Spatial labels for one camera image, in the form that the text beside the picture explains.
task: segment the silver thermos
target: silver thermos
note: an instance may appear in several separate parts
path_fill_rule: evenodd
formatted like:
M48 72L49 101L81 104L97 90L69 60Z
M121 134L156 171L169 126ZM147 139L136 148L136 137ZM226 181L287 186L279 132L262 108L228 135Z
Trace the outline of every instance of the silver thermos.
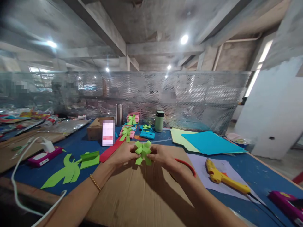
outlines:
M122 127L123 124L123 105L116 104L116 126Z

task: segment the perforated metal panel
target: perforated metal panel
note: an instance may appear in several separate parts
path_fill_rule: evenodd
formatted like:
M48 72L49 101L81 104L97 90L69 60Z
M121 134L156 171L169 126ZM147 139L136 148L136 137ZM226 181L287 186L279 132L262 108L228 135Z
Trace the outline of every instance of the perforated metal panel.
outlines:
M131 112L140 112L140 122L153 125L156 111L163 110L164 127L224 134L249 75L213 71L3 73L1 82L10 81L10 89L6 86L3 93L13 96L12 104L18 107L35 104L45 109L52 104L57 113L95 118L115 117L115 105L121 103L125 119Z

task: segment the red paper strip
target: red paper strip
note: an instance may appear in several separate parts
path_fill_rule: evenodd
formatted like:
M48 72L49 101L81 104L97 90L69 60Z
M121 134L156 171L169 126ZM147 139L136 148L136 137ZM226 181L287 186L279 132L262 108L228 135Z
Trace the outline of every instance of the red paper strip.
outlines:
M117 149L118 147L124 142L120 141L122 136L120 136L113 146L109 147L103 154L100 155L100 162L105 162Z

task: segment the green water bottle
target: green water bottle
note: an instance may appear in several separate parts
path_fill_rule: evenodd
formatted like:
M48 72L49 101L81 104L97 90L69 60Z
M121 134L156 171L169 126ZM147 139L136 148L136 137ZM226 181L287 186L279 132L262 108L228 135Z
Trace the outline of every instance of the green water bottle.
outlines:
M164 120L164 111L157 111L156 122L155 122L155 131L162 132L163 129L163 120Z

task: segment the ceiling light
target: ceiling light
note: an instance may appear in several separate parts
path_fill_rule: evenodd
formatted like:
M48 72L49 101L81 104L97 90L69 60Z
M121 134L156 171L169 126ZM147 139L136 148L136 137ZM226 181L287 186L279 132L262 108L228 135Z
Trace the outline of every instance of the ceiling light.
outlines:
M49 45L49 46L51 46L53 48L57 47L57 44L55 44L53 41L47 41L46 43L47 43L47 45Z
M185 45L188 41L188 35L184 35L182 38L181 38L181 44L182 45Z

